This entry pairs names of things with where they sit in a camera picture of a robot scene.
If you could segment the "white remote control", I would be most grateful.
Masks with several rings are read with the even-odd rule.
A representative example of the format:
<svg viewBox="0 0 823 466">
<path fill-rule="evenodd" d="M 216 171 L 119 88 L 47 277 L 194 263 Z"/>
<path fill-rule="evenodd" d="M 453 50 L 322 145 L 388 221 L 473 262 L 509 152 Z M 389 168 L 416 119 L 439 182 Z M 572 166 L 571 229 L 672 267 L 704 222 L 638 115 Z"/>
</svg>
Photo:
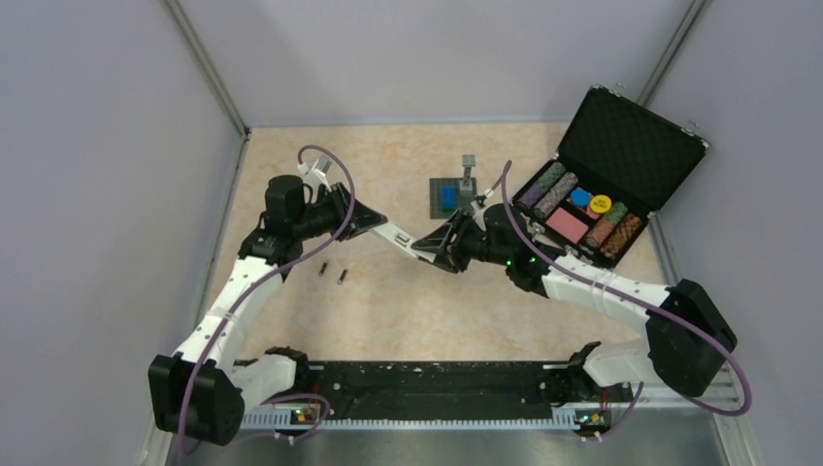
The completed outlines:
<svg viewBox="0 0 823 466">
<path fill-rule="evenodd" d="M 435 262 L 436 255 L 434 253 L 413 249 L 412 244 L 415 242 L 415 238 L 391 221 L 372 228 L 370 232 L 382 238 L 408 257 L 430 264 Z"/>
</svg>

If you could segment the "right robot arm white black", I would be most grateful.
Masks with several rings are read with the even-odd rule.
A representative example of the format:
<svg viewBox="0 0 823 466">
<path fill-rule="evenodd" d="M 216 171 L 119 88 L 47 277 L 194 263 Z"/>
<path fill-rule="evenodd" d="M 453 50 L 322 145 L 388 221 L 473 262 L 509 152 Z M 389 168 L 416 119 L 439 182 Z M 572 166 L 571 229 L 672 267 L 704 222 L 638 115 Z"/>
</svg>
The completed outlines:
<svg viewBox="0 0 823 466">
<path fill-rule="evenodd" d="M 597 344 L 569 374 L 572 393 L 594 400 L 617 383 L 663 383 L 688 397 L 702 396 L 725 363 L 720 348 L 738 339 L 698 283 L 643 283 L 578 260 L 564 250 L 531 240 L 520 216 L 502 204 L 483 220 L 455 213 L 411 249 L 428 253 L 435 266 L 461 273 L 471 261 L 505 267 L 518 288 L 547 299 L 576 303 L 622 323 L 639 338 Z"/>
</svg>

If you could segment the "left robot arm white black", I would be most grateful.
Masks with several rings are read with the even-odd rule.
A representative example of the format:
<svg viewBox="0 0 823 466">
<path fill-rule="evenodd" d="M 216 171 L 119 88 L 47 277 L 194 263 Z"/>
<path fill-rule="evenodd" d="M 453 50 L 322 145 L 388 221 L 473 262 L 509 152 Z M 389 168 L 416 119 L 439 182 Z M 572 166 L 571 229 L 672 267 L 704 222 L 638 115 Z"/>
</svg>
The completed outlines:
<svg viewBox="0 0 823 466">
<path fill-rule="evenodd" d="M 211 308 L 172 354 L 156 356 L 148 367 L 156 427 L 225 446 L 263 402 L 279 394 L 293 402 L 305 398 L 312 377 L 303 352 L 268 349 L 242 360 L 241 346 L 291 269 L 309 258 L 306 241 L 327 234 L 342 242 L 387 222 L 343 183 L 310 187 L 294 175 L 270 179 L 265 209 Z"/>
</svg>

